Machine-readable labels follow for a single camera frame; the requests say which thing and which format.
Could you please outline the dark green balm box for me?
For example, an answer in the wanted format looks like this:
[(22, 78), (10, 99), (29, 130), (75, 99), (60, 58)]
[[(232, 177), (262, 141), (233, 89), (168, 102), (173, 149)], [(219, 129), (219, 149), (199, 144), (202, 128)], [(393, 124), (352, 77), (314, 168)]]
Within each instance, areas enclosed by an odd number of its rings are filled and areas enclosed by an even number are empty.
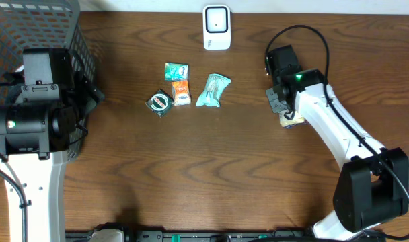
[(174, 101), (164, 90), (159, 89), (145, 104), (150, 110), (162, 118), (173, 108)]

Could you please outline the light green pouch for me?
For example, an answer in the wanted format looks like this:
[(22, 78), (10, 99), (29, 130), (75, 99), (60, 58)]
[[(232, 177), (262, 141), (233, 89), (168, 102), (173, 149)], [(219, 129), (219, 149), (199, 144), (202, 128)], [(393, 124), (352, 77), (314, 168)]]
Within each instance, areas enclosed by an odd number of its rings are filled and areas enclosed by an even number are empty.
[(231, 79), (218, 73), (208, 76), (204, 91), (199, 95), (196, 106), (220, 107), (220, 99), (225, 88), (231, 83)]

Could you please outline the teal tissue packet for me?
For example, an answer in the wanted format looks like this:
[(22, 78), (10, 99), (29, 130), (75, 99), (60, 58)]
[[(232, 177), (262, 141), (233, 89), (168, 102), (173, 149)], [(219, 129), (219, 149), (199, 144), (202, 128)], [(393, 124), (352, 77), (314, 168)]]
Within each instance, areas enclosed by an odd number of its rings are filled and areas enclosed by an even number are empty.
[(187, 80), (189, 76), (188, 64), (166, 63), (165, 64), (165, 80), (166, 81), (182, 81)]

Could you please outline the yellow snack chip bag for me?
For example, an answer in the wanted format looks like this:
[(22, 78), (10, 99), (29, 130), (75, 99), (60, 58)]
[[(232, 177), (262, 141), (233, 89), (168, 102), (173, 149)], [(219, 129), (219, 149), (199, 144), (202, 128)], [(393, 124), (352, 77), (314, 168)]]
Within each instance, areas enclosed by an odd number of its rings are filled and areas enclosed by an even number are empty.
[(297, 111), (289, 112), (285, 110), (279, 113), (280, 125), (283, 128), (291, 128), (293, 126), (304, 124), (305, 118)]

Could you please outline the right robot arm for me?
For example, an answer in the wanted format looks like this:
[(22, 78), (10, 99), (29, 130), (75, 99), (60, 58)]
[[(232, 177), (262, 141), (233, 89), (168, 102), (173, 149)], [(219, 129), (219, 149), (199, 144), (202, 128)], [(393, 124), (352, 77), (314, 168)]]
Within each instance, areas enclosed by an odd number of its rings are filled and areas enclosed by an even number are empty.
[(282, 126), (307, 122), (333, 154), (340, 177), (333, 211), (312, 227), (320, 239), (348, 241), (378, 236), (372, 227), (405, 215), (409, 208), (409, 161), (387, 149), (348, 113), (318, 69), (303, 70), (292, 46), (266, 54), (273, 86), (266, 91)]

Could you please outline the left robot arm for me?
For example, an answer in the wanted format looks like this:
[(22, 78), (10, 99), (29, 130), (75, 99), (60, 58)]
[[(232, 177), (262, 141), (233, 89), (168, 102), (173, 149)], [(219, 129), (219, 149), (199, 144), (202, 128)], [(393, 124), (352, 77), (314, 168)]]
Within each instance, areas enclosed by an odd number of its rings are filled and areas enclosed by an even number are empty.
[(6, 72), (17, 87), (0, 106), (0, 177), (8, 192), (11, 241), (65, 241), (63, 185), (69, 149), (88, 135), (83, 124), (104, 100), (75, 50), (29, 48), (23, 68)]

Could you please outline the orange tissue packet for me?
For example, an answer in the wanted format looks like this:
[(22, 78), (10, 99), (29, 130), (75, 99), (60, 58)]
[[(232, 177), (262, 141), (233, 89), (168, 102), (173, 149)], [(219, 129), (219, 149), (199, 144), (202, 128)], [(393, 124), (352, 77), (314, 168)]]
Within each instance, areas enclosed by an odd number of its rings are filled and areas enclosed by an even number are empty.
[(175, 106), (183, 106), (191, 103), (188, 80), (173, 81), (172, 94)]

